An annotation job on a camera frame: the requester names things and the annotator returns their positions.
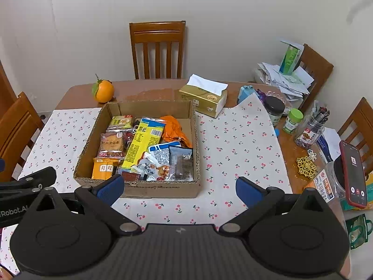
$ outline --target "corrugated cardboard edge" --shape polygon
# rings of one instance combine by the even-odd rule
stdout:
[[[163,101],[163,102],[170,102],[172,103],[173,101],[170,101],[170,100],[154,100],[154,101]],[[106,105],[110,105],[110,104],[117,104],[117,103],[122,103],[122,102],[109,102],[109,103],[106,103],[103,108],[100,110],[100,112],[98,113],[97,115],[97,119],[100,117],[101,113],[103,112],[103,110],[105,110],[105,107],[108,107]],[[170,184],[170,185],[179,185],[179,184],[197,184],[197,192],[195,194],[195,196],[192,196],[192,197],[196,197],[197,194],[199,193],[199,184],[200,184],[200,150],[199,150],[199,145],[198,145],[198,132],[197,132],[197,120],[196,120],[196,114],[195,114],[195,108],[193,106],[193,104],[191,104],[191,107],[192,107],[192,113],[193,113],[193,125],[194,125],[194,137],[195,137],[195,148],[193,149],[193,155],[195,156],[195,170],[194,170],[194,174],[197,173],[197,178],[194,178],[194,181],[189,181],[189,182],[165,182],[165,181],[159,181],[159,183],[161,184]],[[92,179],[92,178],[82,178],[82,177],[77,177],[77,174],[76,174],[76,170],[78,168],[78,165],[80,163],[80,160],[81,160],[81,157],[82,155],[85,154],[86,152],[86,149],[87,149],[87,146],[88,146],[88,143],[89,141],[91,140],[91,136],[93,134],[93,131],[96,127],[96,122],[97,120],[95,121],[95,124],[93,125],[92,127],[92,131],[85,143],[85,146],[81,152],[81,154],[79,155],[79,159],[75,165],[75,170],[74,170],[74,174],[73,174],[73,178],[80,184],[80,185],[85,185],[85,184],[89,184],[89,182],[92,182],[93,184],[95,183],[95,185],[98,185],[100,184],[101,182],[103,182],[103,180],[96,180],[96,179]],[[140,184],[157,184],[157,182],[154,182],[154,181],[141,181],[139,182]]]

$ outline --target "gold ornament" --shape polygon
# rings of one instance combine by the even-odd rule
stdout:
[[[313,179],[316,175],[316,165],[309,157],[301,157],[297,159],[298,172],[305,177]]]

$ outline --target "tablecloth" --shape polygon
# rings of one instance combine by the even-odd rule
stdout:
[[[74,167],[92,130],[99,108],[55,110],[40,133],[20,178],[46,166],[57,172],[54,187],[72,192],[79,184]],[[112,207],[145,229],[148,223],[215,224],[237,216],[246,206],[237,197],[235,180],[245,176],[263,188],[291,193],[279,143],[262,103],[255,94],[240,105],[224,108],[216,119],[197,114],[201,190],[194,199],[120,198]],[[15,225],[4,228],[0,260],[18,273],[9,249]]]

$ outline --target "green lid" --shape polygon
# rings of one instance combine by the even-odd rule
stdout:
[[[292,108],[289,111],[289,118],[292,120],[292,122],[299,123],[303,119],[303,114],[299,109]]]

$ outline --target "smartphone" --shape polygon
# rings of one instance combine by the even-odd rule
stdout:
[[[358,208],[367,206],[367,187],[359,150],[342,140],[339,143],[343,173],[345,177],[346,200]]]

